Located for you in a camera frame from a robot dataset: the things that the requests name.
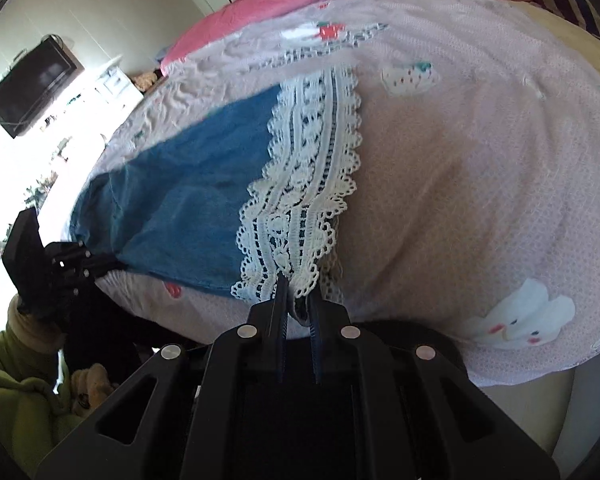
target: blue fabric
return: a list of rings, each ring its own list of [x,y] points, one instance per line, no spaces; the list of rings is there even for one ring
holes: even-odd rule
[[[279,92],[220,108],[94,178],[72,213],[74,239],[135,272],[230,295],[243,258],[238,213],[270,160],[267,122]]]

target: lace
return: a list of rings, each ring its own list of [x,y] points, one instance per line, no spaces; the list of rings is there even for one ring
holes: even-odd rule
[[[338,238],[338,217],[331,221],[336,239]],[[342,264],[338,259],[337,245],[331,248],[329,254],[325,255],[319,263],[320,267],[320,291],[322,297],[327,301],[344,305],[344,293],[340,288],[342,279]]]
[[[232,287],[236,298],[269,300],[280,271],[295,298],[318,282],[320,261],[336,243],[331,223],[356,190],[350,175],[360,167],[355,150],[362,142],[357,83],[345,66],[282,83],[268,125],[271,160],[240,210],[236,242],[245,257]]]

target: teddy bear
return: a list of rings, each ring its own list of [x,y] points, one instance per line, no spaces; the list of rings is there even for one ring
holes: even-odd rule
[[[131,81],[133,81],[139,91],[145,93],[158,81],[158,75],[155,72],[145,72],[144,74],[131,78]]]
[[[86,417],[112,393],[113,386],[104,366],[96,363],[86,370],[78,370],[71,376],[72,413]]]

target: screw head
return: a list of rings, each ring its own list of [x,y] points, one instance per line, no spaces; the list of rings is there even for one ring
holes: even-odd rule
[[[181,352],[178,345],[167,345],[160,350],[160,355],[163,359],[171,360],[179,357]]]
[[[258,329],[253,325],[242,325],[238,329],[238,335],[243,339],[249,339],[251,337],[255,337],[258,333]]]
[[[436,351],[430,346],[421,345],[416,348],[416,355],[423,361],[431,361],[436,356]]]
[[[343,326],[340,335],[344,339],[357,339],[360,337],[360,329],[357,326]]]

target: wall-mounted tv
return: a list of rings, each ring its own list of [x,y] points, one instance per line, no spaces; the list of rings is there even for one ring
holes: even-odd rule
[[[0,126],[11,137],[26,132],[76,69],[53,37],[43,40],[0,81]]]

